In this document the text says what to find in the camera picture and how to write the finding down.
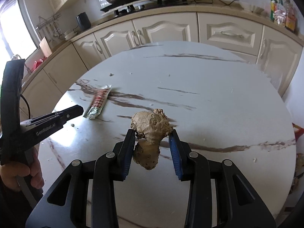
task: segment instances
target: round table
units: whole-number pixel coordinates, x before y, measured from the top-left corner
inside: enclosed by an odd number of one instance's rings
[[[100,116],[72,119],[41,143],[44,190],[72,160],[112,151],[134,113],[161,108],[180,140],[207,159],[231,159],[278,215],[294,176],[295,137],[281,97],[256,65],[210,45],[147,44],[86,72],[55,110],[75,104],[86,110],[94,89],[107,84],[113,89]],[[132,161],[126,180],[115,182],[120,227],[184,226],[190,183],[177,179],[167,141],[153,170]]]

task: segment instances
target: gas stove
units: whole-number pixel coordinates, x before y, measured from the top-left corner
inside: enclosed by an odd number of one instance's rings
[[[121,17],[127,14],[136,13],[139,11],[153,9],[164,6],[187,5],[187,0],[128,0],[128,3],[120,1],[119,3],[111,4],[101,11],[105,13],[114,13],[115,17]]]

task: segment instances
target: metal screw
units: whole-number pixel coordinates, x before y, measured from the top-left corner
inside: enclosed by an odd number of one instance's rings
[[[107,158],[114,158],[115,157],[115,153],[114,152],[108,152],[105,156]]]
[[[196,152],[191,152],[191,153],[189,153],[189,156],[191,158],[197,158],[199,155]]]
[[[224,164],[225,164],[226,166],[232,166],[232,162],[231,162],[229,159],[226,159],[226,160],[224,161]]]
[[[80,165],[80,161],[78,159],[72,162],[72,166],[78,166],[78,165]]]

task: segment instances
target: snack wrapper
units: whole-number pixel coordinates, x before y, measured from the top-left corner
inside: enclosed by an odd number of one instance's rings
[[[101,110],[104,107],[105,102],[107,101],[111,89],[112,89],[111,85],[106,85],[101,89],[97,90],[96,94],[92,99],[90,106],[87,108],[87,110],[83,115],[85,118],[94,119],[101,113]]]

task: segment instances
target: finger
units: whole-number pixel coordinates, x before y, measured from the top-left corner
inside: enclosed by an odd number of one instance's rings
[[[31,176],[36,176],[39,172],[41,172],[41,166],[38,159],[34,158],[34,162],[30,166],[31,169]]]
[[[42,173],[39,172],[36,176],[32,177],[32,179],[31,179],[31,185],[34,188],[38,188],[39,184],[41,183],[41,181],[43,181]]]
[[[20,162],[10,162],[1,167],[1,177],[25,177],[30,174],[30,169],[27,165]]]
[[[29,173],[29,167],[19,162],[11,162],[1,166],[0,168],[2,182],[6,187],[13,191],[20,191],[20,187],[15,176],[24,177],[29,175]]]
[[[32,177],[36,176],[39,172],[41,172],[41,166],[40,166],[40,162],[38,159],[38,152],[37,152],[36,148],[33,148],[33,160],[34,161],[30,166]]]
[[[37,189],[41,189],[44,186],[44,180],[42,179],[41,182],[37,185]]]

